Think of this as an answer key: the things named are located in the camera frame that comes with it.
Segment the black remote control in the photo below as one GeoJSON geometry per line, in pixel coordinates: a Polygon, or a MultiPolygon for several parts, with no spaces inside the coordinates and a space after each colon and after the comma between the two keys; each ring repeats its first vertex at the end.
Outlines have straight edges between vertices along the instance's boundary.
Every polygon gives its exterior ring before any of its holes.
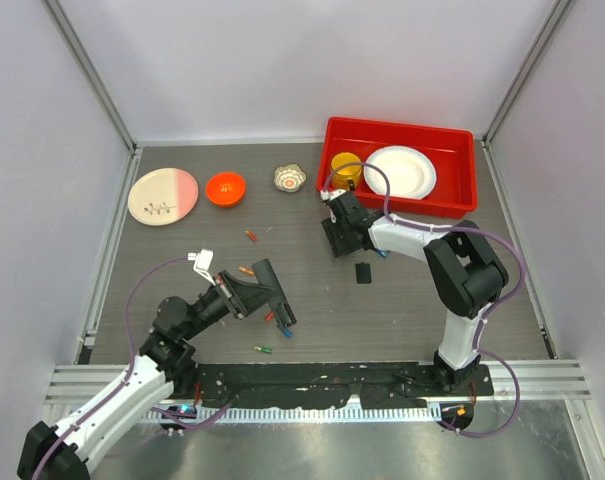
{"type": "Polygon", "coordinates": [[[274,314],[278,328],[282,332],[288,331],[297,323],[297,320],[271,262],[263,259],[254,263],[252,269],[258,283],[262,287],[266,287],[271,294],[268,305],[274,314]]]}

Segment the black battery cover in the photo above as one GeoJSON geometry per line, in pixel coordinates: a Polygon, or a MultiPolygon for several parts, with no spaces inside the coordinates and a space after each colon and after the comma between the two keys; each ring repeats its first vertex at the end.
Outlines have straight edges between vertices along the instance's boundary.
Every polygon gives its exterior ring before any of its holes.
{"type": "Polygon", "coordinates": [[[368,285],[372,283],[372,269],[368,262],[360,262],[355,265],[356,283],[368,285]]]}

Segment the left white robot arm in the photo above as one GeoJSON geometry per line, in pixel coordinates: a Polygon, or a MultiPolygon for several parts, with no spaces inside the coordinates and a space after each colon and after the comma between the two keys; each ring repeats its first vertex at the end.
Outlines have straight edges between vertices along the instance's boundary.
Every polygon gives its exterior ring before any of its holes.
{"type": "Polygon", "coordinates": [[[189,303],[169,297],[158,307],[146,341],[132,349],[123,371],[84,405],[53,425],[43,421],[27,433],[17,475],[21,479],[87,479],[108,450],[160,401],[187,397],[195,385],[190,340],[231,315],[250,316],[269,306],[280,330],[295,317],[269,260],[252,267],[253,281],[226,271],[197,272],[208,289],[189,303]]]}

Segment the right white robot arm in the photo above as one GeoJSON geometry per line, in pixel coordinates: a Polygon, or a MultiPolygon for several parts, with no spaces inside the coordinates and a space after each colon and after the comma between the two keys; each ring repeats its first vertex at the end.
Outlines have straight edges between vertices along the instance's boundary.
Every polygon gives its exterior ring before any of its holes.
{"type": "Polygon", "coordinates": [[[401,254],[426,263],[447,309],[443,339],[434,353],[433,380],[454,395],[465,388],[479,363],[481,315],[501,296],[509,276],[477,225],[410,222],[365,208],[354,193],[323,191],[330,216],[321,222],[335,258],[359,250],[401,254]]]}

